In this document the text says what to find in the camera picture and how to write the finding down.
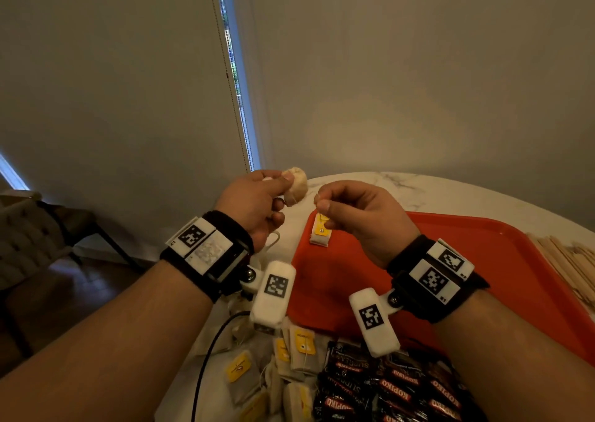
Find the hand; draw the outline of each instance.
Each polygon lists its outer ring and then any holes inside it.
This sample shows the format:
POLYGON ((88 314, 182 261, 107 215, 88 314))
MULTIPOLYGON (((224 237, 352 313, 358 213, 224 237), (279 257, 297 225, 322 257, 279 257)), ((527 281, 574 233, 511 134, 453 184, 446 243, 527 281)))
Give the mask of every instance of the hand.
POLYGON ((289 190, 293 174, 276 170, 258 170, 239 177, 219 197, 215 210, 232 217, 248 231, 254 251, 263 249, 268 235, 285 221, 279 212, 284 202, 277 196, 289 190), (272 180, 263 181, 265 177, 272 180))
POLYGON ((401 205, 386 190, 359 181, 323 185, 314 197, 327 229, 353 234, 368 258, 386 269, 420 235, 401 205))

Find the person's left hand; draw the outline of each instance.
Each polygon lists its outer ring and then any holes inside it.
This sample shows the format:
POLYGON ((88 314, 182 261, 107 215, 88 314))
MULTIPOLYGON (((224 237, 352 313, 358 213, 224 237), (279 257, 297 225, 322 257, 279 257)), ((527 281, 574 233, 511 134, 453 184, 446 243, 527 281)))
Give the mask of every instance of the person's left hand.
POLYGON ((258 170, 239 177, 221 193, 215 210, 231 216, 248 231, 254 252, 263 249, 268 235, 285 221, 279 212, 284 202, 277 196, 289 190, 293 174, 277 170, 258 170), (272 180, 263 181, 265 177, 272 180))

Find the metal bolt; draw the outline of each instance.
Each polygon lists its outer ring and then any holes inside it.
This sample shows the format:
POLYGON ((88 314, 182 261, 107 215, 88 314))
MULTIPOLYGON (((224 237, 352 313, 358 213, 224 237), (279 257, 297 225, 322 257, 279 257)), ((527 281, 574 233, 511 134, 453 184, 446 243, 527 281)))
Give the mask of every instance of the metal bolt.
POLYGON ((257 273, 252 268, 248 268, 248 270, 246 270, 246 279, 244 279, 244 282, 251 283, 256 278, 257 278, 257 273))
POLYGON ((389 298, 387 301, 388 301, 389 305, 391 305, 394 308, 398 308, 400 306, 399 297, 396 296, 396 294, 394 292, 389 295, 389 298))

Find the orange plastic tray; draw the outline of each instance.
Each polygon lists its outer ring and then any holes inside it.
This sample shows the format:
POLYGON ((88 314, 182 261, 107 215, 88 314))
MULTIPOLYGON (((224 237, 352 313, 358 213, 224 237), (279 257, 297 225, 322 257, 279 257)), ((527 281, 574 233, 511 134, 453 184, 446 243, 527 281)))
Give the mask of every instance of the orange plastic tray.
MULTIPOLYGON (((328 248, 310 244, 315 215, 308 218, 293 257, 297 275, 287 315, 315 330, 361 337, 349 295, 366 287, 381 295, 391 288, 390 277, 350 234, 333 231, 328 248)), ((595 324, 524 233, 488 218, 419 212, 409 216, 422 233, 443 238, 472 261, 503 304, 595 366, 595 324)), ((442 350, 428 322, 405 311, 390 321, 405 347, 413 338, 442 350)))

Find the wooden floor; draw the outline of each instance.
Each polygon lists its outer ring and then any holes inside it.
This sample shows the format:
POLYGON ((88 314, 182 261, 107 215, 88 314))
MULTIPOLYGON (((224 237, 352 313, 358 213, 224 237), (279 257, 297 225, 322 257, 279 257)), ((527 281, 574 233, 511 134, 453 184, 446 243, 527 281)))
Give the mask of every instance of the wooden floor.
MULTIPOLYGON (((35 352, 116 297, 138 279, 130 267, 66 258, 29 278, 8 297, 7 305, 35 352)), ((23 359, 0 322, 0 377, 23 359)))

